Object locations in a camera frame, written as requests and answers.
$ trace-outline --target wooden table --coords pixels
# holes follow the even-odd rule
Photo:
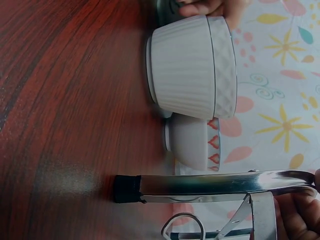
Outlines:
[[[143,64],[152,0],[0,2],[0,238],[161,239],[168,204],[116,174],[171,174]]]

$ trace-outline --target person's hand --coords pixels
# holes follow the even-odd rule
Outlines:
[[[315,186],[320,192],[320,169],[315,173]],[[320,201],[290,193],[276,196],[274,206],[278,240],[320,240]]]
[[[234,30],[240,23],[246,6],[251,0],[176,0],[184,2],[179,13],[184,17],[208,15],[212,17],[224,16],[230,30]]]

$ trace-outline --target tablecloth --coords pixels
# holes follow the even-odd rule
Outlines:
[[[235,116],[220,119],[219,172],[176,163],[176,175],[320,168],[320,1],[253,0],[232,32],[237,64]],[[221,229],[240,202],[177,203],[207,231]],[[251,217],[238,228],[251,226]],[[173,232],[198,232],[190,218]]]

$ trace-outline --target white ceramic bowl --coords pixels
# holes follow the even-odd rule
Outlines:
[[[223,17],[194,16],[156,29],[147,43],[152,99],[163,110],[204,120],[234,115],[237,77]]]
[[[165,125],[165,146],[189,168],[218,171],[220,136],[217,118],[211,121],[173,114]]]

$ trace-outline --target bowl rim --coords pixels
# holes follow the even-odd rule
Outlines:
[[[213,55],[213,64],[216,62],[215,59],[215,44],[214,44],[214,40],[213,40],[213,35],[211,32],[211,26],[212,26],[212,22],[209,22],[209,18],[210,19],[221,19],[224,22],[224,25],[226,26],[226,29],[228,31],[228,35],[230,38],[230,42],[228,43],[228,45],[230,46],[232,53],[233,53],[233,60],[231,61],[234,66],[234,76],[235,76],[235,107],[233,110],[233,113],[231,114],[231,116],[234,116],[236,113],[236,106],[237,106],[237,96],[238,96],[238,72],[237,72],[237,59],[236,59],[236,51],[235,51],[235,45],[233,42],[233,37],[232,37],[232,32],[230,31],[229,25],[226,21],[226,19],[223,16],[206,16],[207,19],[207,23],[208,23],[208,27],[209,27],[209,33],[210,33],[210,38],[211,38],[211,44],[212,44],[212,55]],[[214,65],[214,85],[217,86],[217,78],[216,78],[216,67]],[[215,118],[215,113],[216,113],[216,96],[217,96],[217,88],[214,88],[215,90],[215,98],[214,98],[214,110],[213,110],[213,116],[212,119]]]
[[[208,139],[208,129],[209,128],[212,128],[211,126],[209,126],[208,125],[208,123],[210,122],[210,121],[212,121],[212,120],[216,120],[216,122],[217,122],[217,129],[215,129],[215,131],[217,131],[217,136],[218,136],[218,143],[219,143],[219,148],[217,149],[217,152],[218,152],[218,154],[219,154],[219,163],[218,163],[218,170],[220,169],[220,166],[221,166],[221,134],[220,134],[220,119],[219,118],[217,118],[217,117],[214,117],[214,118],[212,118],[211,120],[208,120],[207,121],[207,133],[206,133],[206,137],[207,137],[207,139]],[[207,159],[208,159],[208,163],[209,163],[209,144],[207,144]]]

